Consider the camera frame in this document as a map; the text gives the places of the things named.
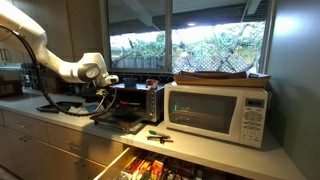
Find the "microwave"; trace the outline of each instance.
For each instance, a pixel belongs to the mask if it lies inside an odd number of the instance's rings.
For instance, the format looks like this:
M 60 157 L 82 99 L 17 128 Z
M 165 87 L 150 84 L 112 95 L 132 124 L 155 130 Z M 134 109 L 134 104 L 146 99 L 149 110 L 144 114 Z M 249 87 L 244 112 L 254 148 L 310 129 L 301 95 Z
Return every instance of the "microwave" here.
M 263 88 L 165 85 L 164 126 L 260 148 L 268 92 Z

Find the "window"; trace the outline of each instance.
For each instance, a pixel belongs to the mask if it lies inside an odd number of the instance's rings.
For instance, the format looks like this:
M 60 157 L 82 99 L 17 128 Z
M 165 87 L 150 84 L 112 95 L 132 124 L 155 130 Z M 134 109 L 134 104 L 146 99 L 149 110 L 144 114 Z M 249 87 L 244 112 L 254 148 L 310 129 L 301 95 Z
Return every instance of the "window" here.
M 108 68 L 117 72 L 263 72 L 271 2 L 108 0 L 102 13 Z

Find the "wall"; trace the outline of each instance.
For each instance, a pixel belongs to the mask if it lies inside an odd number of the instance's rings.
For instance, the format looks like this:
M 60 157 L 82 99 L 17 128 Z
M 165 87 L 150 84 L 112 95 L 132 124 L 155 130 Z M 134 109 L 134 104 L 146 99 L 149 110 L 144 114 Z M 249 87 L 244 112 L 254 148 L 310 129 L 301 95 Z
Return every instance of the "wall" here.
M 307 179 L 320 167 L 320 1 L 278 0 L 267 74 L 269 127 Z

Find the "microwave window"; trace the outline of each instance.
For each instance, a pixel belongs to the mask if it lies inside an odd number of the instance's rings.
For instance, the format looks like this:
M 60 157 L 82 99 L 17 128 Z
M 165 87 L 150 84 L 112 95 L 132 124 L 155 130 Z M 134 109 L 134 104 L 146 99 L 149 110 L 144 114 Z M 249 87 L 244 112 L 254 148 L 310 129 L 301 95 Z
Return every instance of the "microwave window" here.
M 229 134 L 237 97 L 170 92 L 169 120 L 195 128 Z

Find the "white robotic arm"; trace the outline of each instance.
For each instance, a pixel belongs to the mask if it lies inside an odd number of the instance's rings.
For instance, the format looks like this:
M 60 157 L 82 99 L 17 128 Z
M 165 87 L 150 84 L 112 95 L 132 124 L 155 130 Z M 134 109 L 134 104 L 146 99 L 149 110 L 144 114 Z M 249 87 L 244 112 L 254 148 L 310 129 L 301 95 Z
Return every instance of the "white robotic arm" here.
M 108 74 L 100 53 L 85 53 L 77 63 L 66 62 L 58 58 L 47 49 L 47 36 L 43 28 L 5 0 L 0 0 L 0 24 L 22 36 L 31 46 L 36 59 L 58 73 L 67 82 L 93 81 L 96 87 L 105 87 L 118 82 L 117 76 Z M 3 28 L 0 28 L 0 42 L 27 52 L 21 42 Z

